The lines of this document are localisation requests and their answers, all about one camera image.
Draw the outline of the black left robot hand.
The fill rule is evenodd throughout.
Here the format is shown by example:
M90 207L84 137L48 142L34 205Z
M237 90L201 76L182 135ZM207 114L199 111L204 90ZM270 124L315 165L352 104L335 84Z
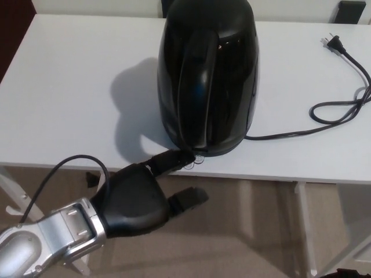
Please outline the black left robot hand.
M90 200L107 238L148 234L209 197L198 187L165 196L157 181L194 162L190 151L169 150L117 171Z

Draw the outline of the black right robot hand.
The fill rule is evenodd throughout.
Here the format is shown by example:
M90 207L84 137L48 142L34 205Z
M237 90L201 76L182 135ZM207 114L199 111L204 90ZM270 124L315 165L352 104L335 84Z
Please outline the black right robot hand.
M338 269L336 272L328 274L327 277L332 278L370 278L370 274L360 274L354 269Z

